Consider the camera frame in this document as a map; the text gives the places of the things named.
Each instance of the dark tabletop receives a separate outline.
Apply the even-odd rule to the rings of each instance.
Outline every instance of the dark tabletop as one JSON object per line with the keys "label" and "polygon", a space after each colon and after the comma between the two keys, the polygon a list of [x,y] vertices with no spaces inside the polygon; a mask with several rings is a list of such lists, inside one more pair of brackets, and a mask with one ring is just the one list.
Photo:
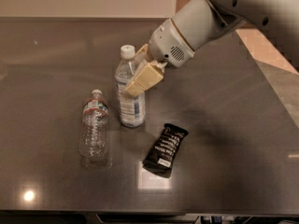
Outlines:
{"label": "dark tabletop", "polygon": [[[0,23],[0,210],[299,213],[298,127],[235,33],[166,70],[146,93],[144,125],[120,125],[120,47],[138,49],[158,24]],[[82,101],[94,89],[109,103],[99,164],[78,154]],[[169,177],[141,165],[167,122],[189,132]]]}

